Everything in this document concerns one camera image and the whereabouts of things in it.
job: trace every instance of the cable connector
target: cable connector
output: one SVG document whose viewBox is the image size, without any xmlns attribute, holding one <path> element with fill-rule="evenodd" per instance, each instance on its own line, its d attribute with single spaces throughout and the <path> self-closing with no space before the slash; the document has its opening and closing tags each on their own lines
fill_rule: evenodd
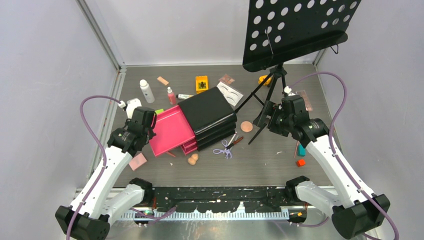
<svg viewBox="0 0 424 240">
<path fill-rule="evenodd" d="M 285 92 L 288 96 L 290 96 L 290 93 L 292 93 L 292 89 L 291 89 L 289 86 L 286 86 L 286 87 L 284 88 L 284 92 Z"/>
<path fill-rule="evenodd" d="M 126 106 L 127 106 L 127 104 L 124 102 L 124 101 L 120 101 L 119 103 L 118 103 L 118 106 L 121 108 L 121 109 L 123 109 L 123 108 L 125 108 Z"/>
</svg>

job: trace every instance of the tripod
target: tripod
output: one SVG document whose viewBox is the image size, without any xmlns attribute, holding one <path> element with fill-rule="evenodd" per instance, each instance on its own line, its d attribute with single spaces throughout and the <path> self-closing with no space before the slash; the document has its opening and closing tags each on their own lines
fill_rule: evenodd
<svg viewBox="0 0 424 240">
<path fill-rule="evenodd" d="M 249 141 L 249 145 L 255 140 L 255 138 L 262 132 L 262 130 L 268 125 L 270 122 L 270 119 L 267 118 L 267 112 L 269 112 L 270 108 L 273 108 L 273 105 L 270 105 L 270 99 L 273 95 L 274 88 L 276 86 L 276 83 L 279 78 L 281 78 L 282 82 L 282 88 L 284 89 L 286 87 L 286 77 L 287 75 L 286 70 L 283 68 L 283 64 L 279 63 L 277 66 L 271 68 L 269 70 L 269 74 L 265 77 L 265 79 L 257 86 L 253 92 L 250 93 L 250 95 L 244 100 L 241 105 L 234 111 L 235 113 L 238 113 L 240 109 L 252 98 L 256 98 L 260 104 L 262 104 L 263 108 L 260 111 L 257 118 L 254 119 L 253 124 L 257 127 L 260 127 L 260 129 L 257 131 L 257 133 L 252 137 L 252 139 Z M 267 80 L 271 78 L 270 88 L 268 90 L 268 95 L 265 98 L 265 103 L 262 102 L 262 100 L 256 95 L 258 90 L 267 82 Z"/>
</svg>

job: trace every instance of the bottle cap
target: bottle cap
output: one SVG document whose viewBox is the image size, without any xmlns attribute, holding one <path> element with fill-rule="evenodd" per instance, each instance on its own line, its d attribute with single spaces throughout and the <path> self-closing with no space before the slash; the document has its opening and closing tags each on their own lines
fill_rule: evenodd
<svg viewBox="0 0 424 240">
<path fill-rule="evenodd" d="M 140 80 L 140 87 L 146 87 L 147 86 L 147 81 L 142 79 Z"/>
</svg>

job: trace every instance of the white bottle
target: white bottle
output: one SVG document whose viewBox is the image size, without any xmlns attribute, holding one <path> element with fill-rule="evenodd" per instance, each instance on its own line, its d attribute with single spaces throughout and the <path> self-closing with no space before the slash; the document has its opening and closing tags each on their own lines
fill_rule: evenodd
<svg viewBox="0 0 424 240">
<path fill-rule="evenodd" d="M 152 89 L 150 89 L 149 84 L 146 80 L 140 80 L 140 88 L 143 92 L 144 97 L 146 98 L 146 101 L 151 104 L 155 101 L 155 97 L 153 96 Z"/>
</svg>

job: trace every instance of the orange cube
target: orange cube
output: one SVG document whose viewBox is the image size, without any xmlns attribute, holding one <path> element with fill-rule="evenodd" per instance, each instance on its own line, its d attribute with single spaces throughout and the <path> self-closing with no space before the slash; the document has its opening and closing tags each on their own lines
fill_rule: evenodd
<svg viewBox="0 0 424 240">
<path fill-rule="evenodd" d="M 296 162 L 296 165 L 300 168 L 306 164 L 305 160 L 302 158 Z"/>
</svg>

